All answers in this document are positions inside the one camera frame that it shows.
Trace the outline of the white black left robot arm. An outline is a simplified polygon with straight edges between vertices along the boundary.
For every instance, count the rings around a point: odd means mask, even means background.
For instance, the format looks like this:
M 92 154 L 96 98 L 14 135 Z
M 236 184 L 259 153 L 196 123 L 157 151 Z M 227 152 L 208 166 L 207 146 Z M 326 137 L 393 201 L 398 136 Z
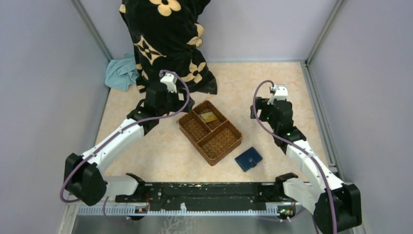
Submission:
M 137 176 L 104 176 L 107 168 L 132 143 L 145 137 L 161 119 L 190 112 L 194 100 L 185 84 L 182 89 L 173 81 L 155 82 L 146 96 L 104 140 L 81 155 L 70 154 L 65 160 L 64 181 L 59 195 L 68 191 L 88 206 L 101 199 L 133 195 L 140 184 Z

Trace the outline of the brown woven divided basket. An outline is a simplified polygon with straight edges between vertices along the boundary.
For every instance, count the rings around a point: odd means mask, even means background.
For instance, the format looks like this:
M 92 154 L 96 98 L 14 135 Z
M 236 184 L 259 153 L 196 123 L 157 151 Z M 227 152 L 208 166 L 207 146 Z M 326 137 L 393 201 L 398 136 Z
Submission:
M 205 123 L 199 114 L 213 112 L 218 120 Z M 177 121 L 187 137 L 205 161 L 214 166 L 234 151 L 242 142 L 242 133 L 209 100 L 195 106 Z

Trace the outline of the navy blue card holder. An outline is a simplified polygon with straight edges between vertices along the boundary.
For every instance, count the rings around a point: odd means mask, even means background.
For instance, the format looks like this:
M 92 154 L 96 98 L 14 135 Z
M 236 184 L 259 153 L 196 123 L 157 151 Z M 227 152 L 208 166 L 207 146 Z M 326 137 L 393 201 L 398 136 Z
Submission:
M 237 156 L 235 161 L 244 172 L 247 172 L 251 168 L 257 166 L 262 159 L 263 157 L 260 153 L 254 147 L 250 147 L 248 150 Z

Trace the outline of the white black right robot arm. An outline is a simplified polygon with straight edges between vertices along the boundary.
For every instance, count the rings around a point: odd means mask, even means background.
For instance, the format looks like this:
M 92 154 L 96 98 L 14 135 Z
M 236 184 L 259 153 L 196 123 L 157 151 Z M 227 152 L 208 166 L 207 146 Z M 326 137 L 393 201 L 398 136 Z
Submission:
M 308 179 L 304 183 L 294 173 L 276 177 L 281 196 L 294 199 L 308 210 L 323 234 L 336 234 L 361 225 L 360 190 L 355 184 L 346 184 L 322 163 L 294 125 L 292 103 L 256 97 L 250 111 L 251 119 L 269 124 L 275 144 Z

